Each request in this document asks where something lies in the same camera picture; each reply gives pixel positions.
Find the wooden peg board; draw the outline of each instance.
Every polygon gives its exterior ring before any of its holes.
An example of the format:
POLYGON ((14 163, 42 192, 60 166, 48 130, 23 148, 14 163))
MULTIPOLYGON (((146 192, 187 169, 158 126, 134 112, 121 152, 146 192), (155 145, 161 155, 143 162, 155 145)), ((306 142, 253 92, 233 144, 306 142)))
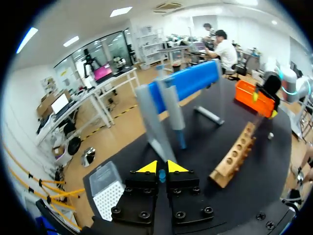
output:
POLYGON ((239 167, 244 163, 245 158, 248 156, 255 141, 255 137, 251 137, 252 133, 254 133, 254 129, 254 124, 248 122, 232 148, 210 174, 211 179, 222 188, 226 187, 234 174, 239 171, 239 167))

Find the pink screen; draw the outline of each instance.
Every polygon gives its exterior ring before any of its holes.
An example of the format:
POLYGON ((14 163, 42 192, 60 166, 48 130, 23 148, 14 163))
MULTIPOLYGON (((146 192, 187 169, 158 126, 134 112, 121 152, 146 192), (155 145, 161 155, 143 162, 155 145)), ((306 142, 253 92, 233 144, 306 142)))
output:
POLYGON ((103 78, 104 76, 110 74, 112 72, 109 64, 105 64, 104 66, 98 68, 93 72, 94 74, 94 79, 97 81, 100 78, 103 78))

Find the yellow triangle marker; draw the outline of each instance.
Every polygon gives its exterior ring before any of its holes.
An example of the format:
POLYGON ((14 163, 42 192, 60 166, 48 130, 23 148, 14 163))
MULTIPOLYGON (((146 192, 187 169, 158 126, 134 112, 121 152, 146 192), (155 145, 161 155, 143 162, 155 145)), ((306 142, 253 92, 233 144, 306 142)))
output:
POLYGON ((149 171, 151 173, 156 173, 157 172, 157 161, 151 162, 150 164, 144 166, 142 169, 139 169, 136 172, 145 173, 146 171, 149 171))
POLYGON ((188 172, 187 169, 181 167, 180 165, 172 162, 171 160, 167 161, 168 164, 168 172, 175 172, 175 171, 179 171, 179 172, 188 172))

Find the ceiling light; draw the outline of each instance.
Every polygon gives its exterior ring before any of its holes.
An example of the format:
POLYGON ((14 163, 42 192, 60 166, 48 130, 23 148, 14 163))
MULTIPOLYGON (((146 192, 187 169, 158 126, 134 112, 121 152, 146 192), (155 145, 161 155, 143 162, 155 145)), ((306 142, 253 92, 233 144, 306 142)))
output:
POLYGON ((28 43, 28 41, 38 32, 38 29, 31 27, 30 30, 26 33, 23 41, 21 42, 18 50, 16 51, 16 53, 18 54, 23 47, 26 45, 26 43, 28 43))
POLYGON ((72 39, 68 40, 66 43, 63 44, 63 46, 68 47, 69 45, 77 42, 79 40, 79 37, 73 37, 72 39))
POLYGON ((250 5, 250 6, 257 6, 258 0, 236 0, 237 3, 243 4, 243 5, 250 5))
POLYGON ((220 13, 222 13, 223 12, 223 10, 221 9, 221 8, 216 8, 216 10, 215 10, 215 12, 216 12, 216 14, 220 14, 220 13))
POLYGON ((112 11, 110 17, 114 17, 114 16, 119 16, 119 15, 126 14, 126 13, 129 12, 131 9, 132 9, 132 6, 130 6, 130 7, 125 7, 125 8, 120 8, 120 9, 116 9, 116 10, 112 11))

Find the cardboard box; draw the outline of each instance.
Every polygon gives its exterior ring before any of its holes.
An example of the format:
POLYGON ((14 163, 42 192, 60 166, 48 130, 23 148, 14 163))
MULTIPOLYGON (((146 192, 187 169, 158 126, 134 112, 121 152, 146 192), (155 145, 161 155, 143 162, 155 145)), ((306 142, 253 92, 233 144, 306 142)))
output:
POLYGON ((48 115, 52 114, 53 110, 51 104, 54 102, 55 97, 53 94, 45 95, 41 99, 41 104, 37 108, 38 116, 46 118, 48 115))
POLYGON ((55 157, 63 155, 64 152, 65 152, 65 148, 63 146, 52 148, 52 153, 55 157))
POLYGON ((51 104, 53 104, 53 102, 63 94, 65 94, 67 99, 70 100, 70 94, 68 90, 62 90, 56 96, 54 96, 54 94, 46 94, 41 99, 41 104, 37 108, 38 116, 41 118, 46 118, 48 115, 52 114, 53 110, 51 108, 51 104))

